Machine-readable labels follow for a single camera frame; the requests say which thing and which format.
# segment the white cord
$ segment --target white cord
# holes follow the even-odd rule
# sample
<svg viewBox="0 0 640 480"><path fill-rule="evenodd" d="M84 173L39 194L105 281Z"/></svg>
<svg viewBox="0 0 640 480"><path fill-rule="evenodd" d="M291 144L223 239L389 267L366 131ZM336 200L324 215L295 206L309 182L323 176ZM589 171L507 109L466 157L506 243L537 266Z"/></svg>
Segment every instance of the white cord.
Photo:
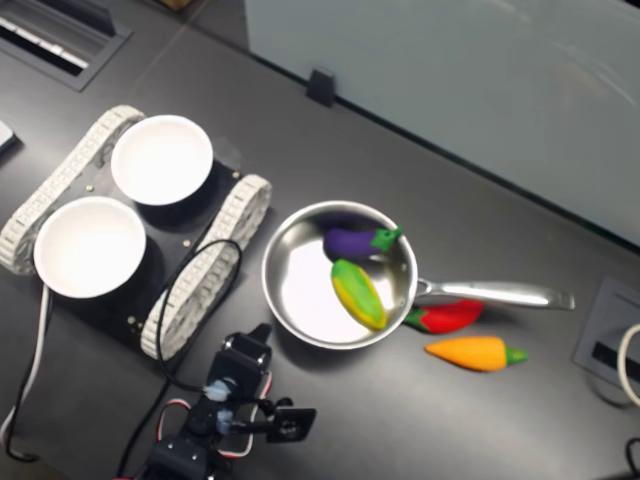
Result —
<svg viewBox="0 0 640 480"><path fill-rule="evenodd" d="M156 440L159 442L162 440L162 427L164 426L164 415L167 413L167 407L171 405L179 405L186 410L191 410L191 405L186 400L182 400L181 398L173 398L169 400L164 408L162 409L162 413L160 414L160 420L158 420L158 426L156 427Z"/></svg>
<svg viewBox="0 0 640 480"><path fill-rule="evenodd" d="M627 330L622 337L622 342L620 342L620 348L618 349L618 377L620 378L622 389L629 399L640 407L640 397L631 388L629 377L627 377L627 350L629 350L631 339L638 332L640 332L640 323Z"/></svg>
<svg viewBox="0 0 640 480"><path fill-rule="evenodd" d="M42 351L44 350L44 334L47 327L47 317L49 310L49 287L46 285L42 286L42 303L40 304L40 319L38 321L38 338L36 340L36 351L33 356L33 365L31 366L31 373L29 374L29 379L27 380L27 384L25 386L24 392L22 393L22 398L20 399L20 405L24 403L24 400L29 395L31 391L31 387L33 387L33 383L38 376L38 369L40 368L40 362L42 360ZM14 406L7 418L5 418L2 423L2 427L0 427L0 442L2 446L6 446L7 441L7 429L9 428L9 424L13 419L14 412L16 411L16 407ZM16 452L12 450L12 453L18 457L29 458L29 455L25 455L24 453Z"/></svg>

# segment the white wall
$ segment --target white wall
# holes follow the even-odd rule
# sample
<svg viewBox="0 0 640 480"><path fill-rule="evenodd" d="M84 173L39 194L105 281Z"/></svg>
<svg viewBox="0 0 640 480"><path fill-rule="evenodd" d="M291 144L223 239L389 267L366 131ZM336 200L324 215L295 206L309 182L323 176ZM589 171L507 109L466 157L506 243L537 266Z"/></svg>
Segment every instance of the white wall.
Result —
<svg viewBox="0 0 640 480"><path fill-rule="evenodd" d="M246 0L253 53L640 244L640 10Z"/></svg>

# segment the table surface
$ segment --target table surface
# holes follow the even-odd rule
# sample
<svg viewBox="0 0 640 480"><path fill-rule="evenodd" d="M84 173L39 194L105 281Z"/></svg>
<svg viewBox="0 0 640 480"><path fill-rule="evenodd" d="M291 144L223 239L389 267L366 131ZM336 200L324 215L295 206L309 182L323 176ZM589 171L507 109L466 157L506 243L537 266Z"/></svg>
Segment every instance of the table surface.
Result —
<svg viewBox="0 0 640 480"><path fill-rule="evenodd" d="M426 355L431 339L407 328L344 353L276 328L273 395L314 406L318 417L304 443L259 441L235 478L595 480L625 470L638 411L599 399L571 358L602 279L640 288L636 255L351 111L309 101L299 85L158 8L118 0L112 10L135 34L82 93L0 55L0 115L24 141L0 159L0 222L120 103L185 115L236 146L243 171L273 183L273 208L239 286L185 363L186 380L204 377L227 334L275 323L262 252L283 219L322 200L356 200L394 218L427 278L533 282L576 295L570 313L491 307L469 327L529 351L527 363L495 374ZM0 271L0 412L31 355L38 303L36 279ZM110 478L161 384L149 361L58 311L16 445L72 479ZM131 467L152 442L148 429Z"/></svg>

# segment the toy eggplant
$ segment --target toy eggplant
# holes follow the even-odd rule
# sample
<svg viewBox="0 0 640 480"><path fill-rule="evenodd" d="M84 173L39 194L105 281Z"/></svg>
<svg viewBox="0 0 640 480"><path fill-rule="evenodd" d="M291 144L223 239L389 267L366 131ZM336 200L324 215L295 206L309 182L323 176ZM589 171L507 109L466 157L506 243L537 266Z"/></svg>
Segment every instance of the toy eggplant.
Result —
<svg viewBox="0 0 640 480"><path fill-rule="evenodd" d="M464 299L450 305L434 305L412 310L404 319L405 325L426 333L450 333L468 327L482 313L484 304Z"/></svg>
<svg viewBox="0 0 640 480"><path fill-rule="evenodd" d="M460 367L481 372L502 370L527 360L527 352L510 348L498 337L462 337L432 343L424 349Z"/></svg>
<svg viewBox="0 0 640 480"><path fill-rule="evenodd" d="M386 253L400 235L402 227L395 230L378 228L366 232L332 228L324 236L324 250L330 258L367 258Z"/></svg>
<svg viewBox="0 0 640 480"><path fill-rule="evenodd" d="M333 264L331 281L340 302L353 318L373 330L387 325L378 292L362 268L340 259Z"/></svg>

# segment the white cable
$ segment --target white cable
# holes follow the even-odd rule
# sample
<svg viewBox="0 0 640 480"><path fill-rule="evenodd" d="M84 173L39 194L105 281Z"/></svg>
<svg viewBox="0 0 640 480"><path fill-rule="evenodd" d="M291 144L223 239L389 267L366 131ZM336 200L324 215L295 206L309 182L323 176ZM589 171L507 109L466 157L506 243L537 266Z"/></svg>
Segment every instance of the white cable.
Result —
<svg viewBox="0 0 640 480"><path fill-rule="evenodd" d="M162 413L160 414L160 420L158 420L158 426L156 427L156 440L159 442L162 440L162 427L164 426L164 416L167 413L167 407L172 405L179 405L186 410L191 410L191 405L186 400L181 398L172 398L169 400L162 409Z"/></svg>
<svg viewBox="0 0 640 480"><path fill-rule="evenodd" d="M269 389L271 388L271 381L273 380L273 374L271 372L268 373L268 377L267 377L267 383L265 384L264 388L262 389L262 393L260 394L260 396L258 397L260 400L264 400L265 397L267 396L267 393L269 393ZM256 405L255 407L253 407L253 410L251 411L251 421L253 422L256 419L256 414L258 413L258 405ZM253 447L253 434L249 435L249 441L247 442L247 447L242 451L242 452L231 452L228 450L218 450L218 453L220 453L220 455L227 457L227 458L242 458L242 457L246 457L247 455L249 455L249 452L251 451L251 448Z"/></svg>
<svg viewBox="0 0 640 480"><path fill-rule="evenodd" d="M22 398L20 399L20 405L24 403L24 400L29 395L31 391L31 387L33 387L33 383L38 376L38 369L40 368L40 362L42 360L42 351L44 350L44 334L47 328L47 317L49 314L49 288L46 285L42 286L42 303L40 304L40 319L38 321L38 338L36 340L36 351L33 356L33 365L31 366L31 373L29 374L29 378L27 380L27 384L25 386L24 391L22 392ZM6 436L7 429L9 428L9 424L11 423L11 419L13 419L14 412L16 411L16 407L14 406L7 418L5 418L2 423L2 427L0 427L0 442L2 446L6 446ZM29 458L28 455L25 455L20 452L16 452L12 450L12 453L18 457Z"/></svg>
<svg viewBox="0 0 640 480"><path fill-rule="evenodd" d="M622 385L622 389L629 399L640 407L640 397L631 388L629 377L627 377L627 350L629 350L631 339L638 332L640 332L640 323L627 330L622 337L622 342L620 342L620 348L618 349L618 377L620 378L620 385Z"/></svg>

